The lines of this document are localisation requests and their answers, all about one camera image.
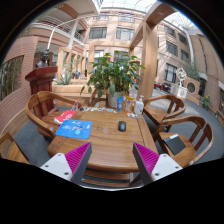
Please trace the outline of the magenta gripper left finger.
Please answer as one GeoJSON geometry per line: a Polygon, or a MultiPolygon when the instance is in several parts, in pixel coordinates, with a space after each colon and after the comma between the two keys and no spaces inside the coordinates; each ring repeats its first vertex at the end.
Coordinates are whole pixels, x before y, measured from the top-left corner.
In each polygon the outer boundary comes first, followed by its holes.
{"type": "Polygon", "coordinates": [[[92,144],[86,143],[66,154],[55,154],[41,166],[41,169],[79,185],[91,153],[92,144]]]}

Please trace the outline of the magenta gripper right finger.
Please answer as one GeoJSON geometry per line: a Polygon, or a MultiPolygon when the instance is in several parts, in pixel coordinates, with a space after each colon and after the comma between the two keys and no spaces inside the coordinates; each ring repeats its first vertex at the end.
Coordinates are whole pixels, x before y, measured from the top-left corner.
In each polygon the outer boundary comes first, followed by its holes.
{"type": "Polygon", "coordinates": [[[144,185],[182,169],[168,154],[157,154],[138,143],[133,144],[133,155],[144,185]]]}

